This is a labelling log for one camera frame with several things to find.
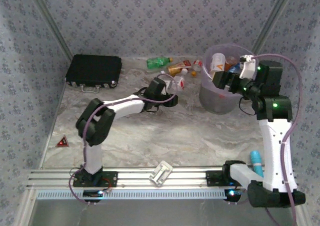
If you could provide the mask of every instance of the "red triangle marker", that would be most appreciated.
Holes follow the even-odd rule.
[[[60,142],[57,143],[56,147],[69,147],[67,137],[64,135]]]

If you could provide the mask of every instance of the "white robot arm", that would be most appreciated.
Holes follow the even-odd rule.
[[[96,98],[89,103],[76,123],[79,136],[83,137],[83,131],[89,117],[98,107],[101,107],[96,113],[96,116],[100,117],[99,120],[96,121],[92,119],[86,131],[87,145],[84,150],[84,170],[89,175],[95,175],[102,170],[103,152],[101,143],[107,138],[114,120],[130,114],[149,111],[152,107],[157,109],[160,105],[172,107],[178,103],[178,97],[173,97],[172,94],[168,94],[166,90],[164,90],[164,87],[166,87],[166,83],[156,77],[147,88],[142,88],[127,98],[114,101],[100,101]]]
[[[287,182],[281,166],[281,147],[284,135],[291,128],[292,107],[288,97],[279,95],[282,65],[273,61],[261,61],[253,80],[256,61],[252,56],[243,56],[241,74],[217,72],[213,83],[216,87],[241,94],[252,101],[252,108],[259,122],[264,145],[264,178],[254,173],[244,162],[227,161],[224,165],[224,178],[232,179],[248,191],[253,207],[290,206],[286,183],[296,205],[306,201],[305,194],[297,191],[294,178],[290,138],[284,148],[284,165]]]

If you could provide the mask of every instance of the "table surface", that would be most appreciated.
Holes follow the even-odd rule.
[[[115,89],[92,94],[66,86],[47,145],[44,168],[78,167],[83,162],[83,143],[75,124],[93,98],[111,101],[127,97],[147,86],[158,74],[146,70],[143,58],[123,58],[122,63]],[[162,160],[172,166],[222,165],[233,159],[250,163],[252,150],[259,150],[264,157],[255,116],[248,116],[239,108],[226,115],[207,112],[199,102],[201,80],[187,77],[186,82],[175,107],[160,107],[156,113],[133,114],[113,122],[102,143],[104,167],[157,166]],[[249,103],[243,107],[252,110]],[[69,147],[56,147],[64,135]]]

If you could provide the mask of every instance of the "patterned wallpaper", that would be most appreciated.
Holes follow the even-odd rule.
[[[276,0],[45,0],[71,52],[202,55],[252,48]]]
[[[0,225],[11,225],[69,63],[31,0],[0,0],[0,32]]]
[[[320,0],[290,0],[262,52],[286,55],[300,67],[304,107],[291,137],[292,163],[312,221],[320,225]],[[297,76],[284,65],[282,93],[297,108]]]

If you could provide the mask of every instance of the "plastic container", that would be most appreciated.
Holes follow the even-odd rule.
[[[235,43],[215,45],[207,49],[203,58],[202,70],[210,71],[212,56],[222,53],[225,57],[233,56],[237,61],[242,55],[253,55],[253,53]],[[221,90],[215,87],[212,80],[205,72],[201,72],[201,87],[199,100],[201,105],[209,112],[215,114],[227,114],[232,111],[241,98],[240,94],[233,94],[227,89]]]

